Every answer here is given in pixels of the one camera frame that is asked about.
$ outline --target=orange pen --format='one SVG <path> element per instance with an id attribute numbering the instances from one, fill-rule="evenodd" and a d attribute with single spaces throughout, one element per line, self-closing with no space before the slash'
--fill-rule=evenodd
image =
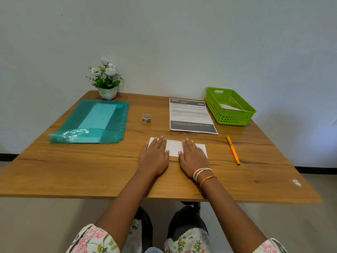
<path id="1" fill-rule="evenodd" d="M 230 140 L 230 136 L 227 136 L 227 141 L 228 141 L 228 144 L 230 145 L 230 149 L 232 150 L 232 153 L 233 153 L 233 155 L 234 155 L 234 158 L 235 158 L 235 161 L 236 161 L 237 165 L 240 165 L 240 161 L 239 161 L 238 155 L 237 155 L 236 152 L 235 152 L 233 143 L 232 143 L 232 141 Z"/>

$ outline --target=plastic basket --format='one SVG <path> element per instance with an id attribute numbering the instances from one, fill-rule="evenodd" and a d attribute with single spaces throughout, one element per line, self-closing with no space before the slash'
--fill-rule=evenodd
<path id="1" fill-rule="evenodd" d="M 236 91 L 231 89 L 207 88 L 205 102 L 219 124 L 247 125 L 256 110 Z M 224 109 L 226 104 L 244 111 Z"/>

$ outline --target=bracelet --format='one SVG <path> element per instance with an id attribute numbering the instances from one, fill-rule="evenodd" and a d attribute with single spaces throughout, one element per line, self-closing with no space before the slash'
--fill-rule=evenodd
<path id="1" fill-rule="evenodd" d="M 196 181 L 196 177 L 197 177 L 201 172 L 203 172 L 204 170 L 212 170 L 212 169 L 210 169 L 210 168 L 201 168 L 201 169 L 196 170 L 196 171 L 194 172 L 194 174 L 193 174 L 193 179 Z"/>
<path id="2" fill-rule="evenodd" d="M 215 175 L 212 175 L 212 176 L 204 178 L 204 180 L 200 183 L 200 187 L 203 184 L 203 182 L 205 182 L 205 180 L 210 179 L 211 177 L 216 177 L 217 178 L 217 176 L 215 176 Z"/>
<path id="3" fill-rule="evenodd" d="M 210 168 L 204 168 L 204 169 L 202 169 L 202 170 L 200 170 L 197 174 L 196 174 L 196 177 L 195 177 L 195 181 L 197 181 L 197 177 L 198 177 L 198 175 L 201 173 L 201 172 L 203 172 L 203 171 L 205 171 L 205 170 L 210 170 L 210 171 L 212 171 L 213 172 L 213 170 L 212 169 L 210 169 Z"/>

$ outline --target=white pot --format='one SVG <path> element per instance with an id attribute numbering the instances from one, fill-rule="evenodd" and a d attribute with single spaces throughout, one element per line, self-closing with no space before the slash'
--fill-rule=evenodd
<path id="1" fill-rule="evenodd" d="M 97 89 L 98 89 L 98 92 L 99 92 L 99 94 L 101 95 L 102 98 L 107 99 L 107 100 L 111 100 L 111 99 L 116 97 L 117 88 L 118 87 L 115 87 L 115 88 L 112 88 L 112 89 L 109 89 L 109 90 L 102 89 L 102 88 L 97 88 Z"/>

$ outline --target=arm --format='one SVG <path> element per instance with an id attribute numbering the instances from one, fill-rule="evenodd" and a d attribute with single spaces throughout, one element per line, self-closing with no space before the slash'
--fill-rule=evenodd
<path id="1" fill-rule="evenodd" d="M 179 162 L 188 177 L 193 177 L 194 172 L 200 168 L 210 167 L 206 155 L 193 141 L 183 141 L 183 149 L 184 153 L 179 153 Z M 212 171 L 203 171 L 197 177 L 198 183 L 211 175 L 214 175 Z M 234 253 L 252 253 L 267 240 L 217 178 L 205 180 L 202 189 Z"/>
<path id="2" fill-rule="evenodd" d="M 164 173 L 169 165 L 169 152 L 165 152 L 165 148 L 166 139 L 163 136 L 158 140 L 155 138 L 149 148 L 148 143 L 143 146 L 136 173 L 95 224 L 114 238 L 120 251 L 124 247 L 141 200 L 154 178 Z"/>

